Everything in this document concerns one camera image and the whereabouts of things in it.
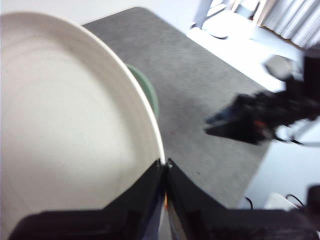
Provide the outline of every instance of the gray table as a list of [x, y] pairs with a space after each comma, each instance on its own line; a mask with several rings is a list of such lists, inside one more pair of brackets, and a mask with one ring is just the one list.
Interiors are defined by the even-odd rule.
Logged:
[[203, 119], [236, 93], [262, 87], [146, 9], [131, 8], [84, 27], [152, 82], [166, 157], [226, 207], [236, 207], [268, 145], [208, 136]]

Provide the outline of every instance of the white object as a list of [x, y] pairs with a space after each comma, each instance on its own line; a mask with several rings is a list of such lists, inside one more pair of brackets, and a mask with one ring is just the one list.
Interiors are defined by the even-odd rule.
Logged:
[[103, 208], [157, 159], [152, 109], [110, 48], [61, 18], [1, 16], [1, 239], [28, 214]]
[[267, 209], [267, 210], [281, 209], [281, 210], [289, 211], [296, 208], [297, 207], [292, 202], [290, 202], [285, 197], [281, 196], [279, 193], [276, 193], [276, 192], [272, 192], [269, 195], [264, 205], [264, 209]]

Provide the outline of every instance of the green bowl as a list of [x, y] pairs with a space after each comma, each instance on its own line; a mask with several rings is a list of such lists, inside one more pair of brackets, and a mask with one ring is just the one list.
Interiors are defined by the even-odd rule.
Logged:
[[156, 91], [154, 89], [154, 86], [152, 86], [151, 82], [148, 80], [148, 78], [140, 70], [138, 70], [134, 66], [131, 66], [130, 64], [126, 64], [126, 67], [130, 70], [132, 75], [135, 77], [135, 79], [139, 83], [146, 98], [149, 101], [149, 104], [151, 105], [151, 108], [153, 110], [153, 114], [154, 114], [155, 118], [158, 119], [158, 117], [159, 117], [159, 102], [158, 102], [158, 97], [157, 97]]

